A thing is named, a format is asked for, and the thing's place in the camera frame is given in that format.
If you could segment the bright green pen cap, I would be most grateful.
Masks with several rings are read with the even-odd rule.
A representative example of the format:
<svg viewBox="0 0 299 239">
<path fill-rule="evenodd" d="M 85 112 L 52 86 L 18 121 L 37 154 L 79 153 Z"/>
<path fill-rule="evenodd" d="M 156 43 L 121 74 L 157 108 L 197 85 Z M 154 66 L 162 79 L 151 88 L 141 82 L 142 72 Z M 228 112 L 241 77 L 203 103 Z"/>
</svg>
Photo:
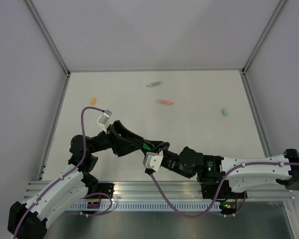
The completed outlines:
<svg viewBox="0 0 299 239">
<path fill-rule="evenodd" d="M 143 144 L 143 149 L 151 151 L 151 147 L 148 146 L 146 143 Z"/>
</svg>

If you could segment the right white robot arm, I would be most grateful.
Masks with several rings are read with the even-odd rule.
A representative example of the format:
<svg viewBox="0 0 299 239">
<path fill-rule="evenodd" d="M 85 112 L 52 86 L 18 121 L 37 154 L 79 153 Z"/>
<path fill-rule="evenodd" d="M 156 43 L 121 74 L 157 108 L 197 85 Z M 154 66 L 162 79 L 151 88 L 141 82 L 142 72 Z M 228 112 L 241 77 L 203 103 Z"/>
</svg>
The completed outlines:
<svg viewBox="0 0 299 239">
<path fill-rule="evenodd" d="M 299 191 L 299 153 L 295 149 L 256 159 L 206 155 L 187 146 L 177 154 L 166 144 L 157 148 L 144 144 L 142 152 L 146 174 L 163 167 L 188 179 L 194 177 L 204 199 L 242 198 L 247 190 L 276 185 Z"/>
</svg>

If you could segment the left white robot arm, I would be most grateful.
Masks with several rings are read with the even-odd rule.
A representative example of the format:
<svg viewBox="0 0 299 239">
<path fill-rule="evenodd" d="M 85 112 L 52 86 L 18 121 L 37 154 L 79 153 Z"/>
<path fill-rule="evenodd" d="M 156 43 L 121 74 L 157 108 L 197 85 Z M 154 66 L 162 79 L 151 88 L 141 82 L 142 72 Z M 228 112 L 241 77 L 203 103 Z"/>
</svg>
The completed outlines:
<svg viewBox="0 0 299 239">
<path fill-rule="evenodd" d="M 151 141 L 127 130 L 120 121 L 99 118 L 102 132 L 95 137 L 77 135 L 71 140 L 72 154 L 56 179 L 25 202 L 15 202 L 9 210 L 8 231 L 15 239 L 42 239 L 51 224 L 80 199 L 112 195 L 99 184 L 91 171 L 98 161 L 93 153 L 111 149 L 118 156 L 134 151 L 157 152 L 160 141 Z"/>
</svg>

